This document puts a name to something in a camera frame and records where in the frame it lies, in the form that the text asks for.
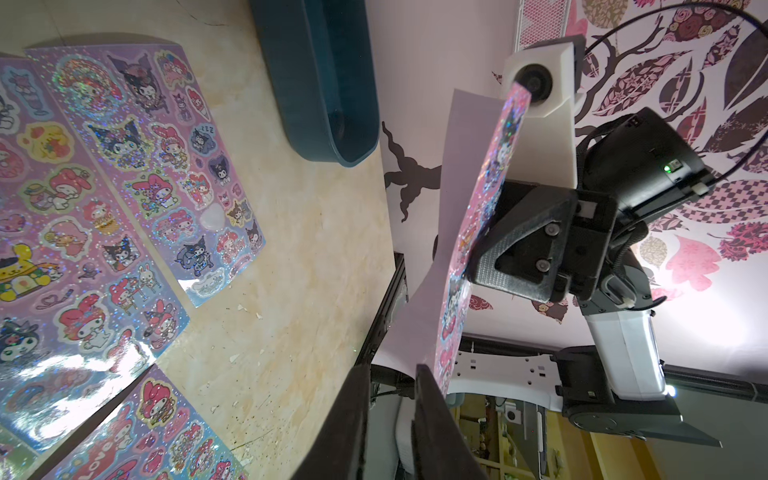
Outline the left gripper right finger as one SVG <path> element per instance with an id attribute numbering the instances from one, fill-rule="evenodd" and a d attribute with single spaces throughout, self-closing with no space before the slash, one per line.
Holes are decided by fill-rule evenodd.
<path id="1" fill-rule="evenodd" d="M 487 479 L 425 364 L 416 367 L 411 440 L 416 479 Z"/>

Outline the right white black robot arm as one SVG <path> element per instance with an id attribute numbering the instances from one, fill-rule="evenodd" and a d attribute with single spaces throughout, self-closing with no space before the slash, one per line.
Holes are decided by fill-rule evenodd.
<path id="1" fill-rule="evenodd" d="M 468 276 L 545 306 L 574 299 L 592 343 L 526 357 L 461 352 L 449 390 L 520 399 L 588 432 L 716 446 L 668 391 L 652 326 L 661 299 L 632 253 L 651 222 L 706 196 L 713 176 L 650 108 L 593 130 L 576 166 L 573 188 L 503 184 Z"/>

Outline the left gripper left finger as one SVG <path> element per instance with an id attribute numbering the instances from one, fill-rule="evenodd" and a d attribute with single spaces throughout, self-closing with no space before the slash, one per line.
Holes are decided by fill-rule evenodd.
<path id="1" fill-rule="evenodd" d="M 292 479 L 362 479 L 365 470 L 370 367 L 348 373 L 312 447 Z"/>

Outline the character sticker sheet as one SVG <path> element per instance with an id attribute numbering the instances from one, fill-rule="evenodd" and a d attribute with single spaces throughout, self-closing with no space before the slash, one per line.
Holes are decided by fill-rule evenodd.
<path id="1" fill-rule="evenodd" d="M 226 289 L 264 238 L 182 47 L 27 54 L 192 304 Z"/>
<path id="2" fill-rule="evenodd" d="M 392 321 L 373 365 L 415 378 L 430 368 L 448 390 L 470 305 L 467 269 L 486 230 L 531 103 L 523 86 L 505 98 L 457 90 L 443 151 L 438 245 L 427 275 Z"/>

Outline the teal plastic storage box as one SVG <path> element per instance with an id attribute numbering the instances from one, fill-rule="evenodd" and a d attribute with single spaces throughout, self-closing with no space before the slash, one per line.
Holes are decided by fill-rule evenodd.
<path id="1" fill-rule="evenodd" d="M 379 108 L 362 1 L 253 1 L 283 130 L 304 159 L 352 168 L 377 147 Z"/>

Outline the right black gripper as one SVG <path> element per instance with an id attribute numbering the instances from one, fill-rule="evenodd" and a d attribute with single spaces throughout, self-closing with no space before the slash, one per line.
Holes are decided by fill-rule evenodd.
<path id="1" fill-rule="evenodd" d="M 569 293 L 584 312 L 658 306 L 631 248 L 650 223 L 706 196 L 713 174 L 659 114 L 643 108 L 584 138 L 577 180 L 577 191 L 505 181 L 472 249 L 469 281 L 540 303 Z"/>

